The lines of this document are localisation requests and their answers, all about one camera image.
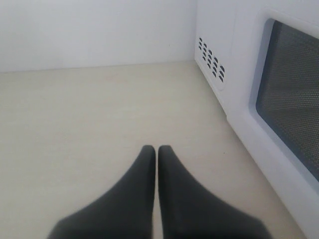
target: microwave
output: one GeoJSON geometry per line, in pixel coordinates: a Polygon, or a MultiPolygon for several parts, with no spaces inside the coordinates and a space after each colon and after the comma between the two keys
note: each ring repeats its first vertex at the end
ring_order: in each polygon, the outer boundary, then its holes
{"type": "Polygon", "coordinates": [[[195,60],[307,238],[319,237],[319,1],[199,0],[195,60]]]}

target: mesh screen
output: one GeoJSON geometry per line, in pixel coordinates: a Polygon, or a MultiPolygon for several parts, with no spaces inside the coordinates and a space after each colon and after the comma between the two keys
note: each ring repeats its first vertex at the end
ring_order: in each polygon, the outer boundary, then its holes
{"type": "Polygon", "coordinates": [[[319,40],[274,23],[258,114],[319,180],[319,40]]]}

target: black object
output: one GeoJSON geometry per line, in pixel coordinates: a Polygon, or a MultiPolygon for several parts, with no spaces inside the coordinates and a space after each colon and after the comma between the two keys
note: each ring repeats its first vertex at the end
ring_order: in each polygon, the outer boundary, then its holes
{"type": "Polygon", "coordinates": [[[319,181],[319,39],[275,21],[256,109],[319,181]]]}
{"type": "Polygon", "coordinates": [[[155,169],[155,150],[146,145],[112,189],[58,222],[48,239],[152,238],[155,169]]]}
{"type": "Polygon", "coordinates": [[[270,239],[253,218],[215,197],[170,146],[159,148],[159,202],[164,239],[270,239]]]}

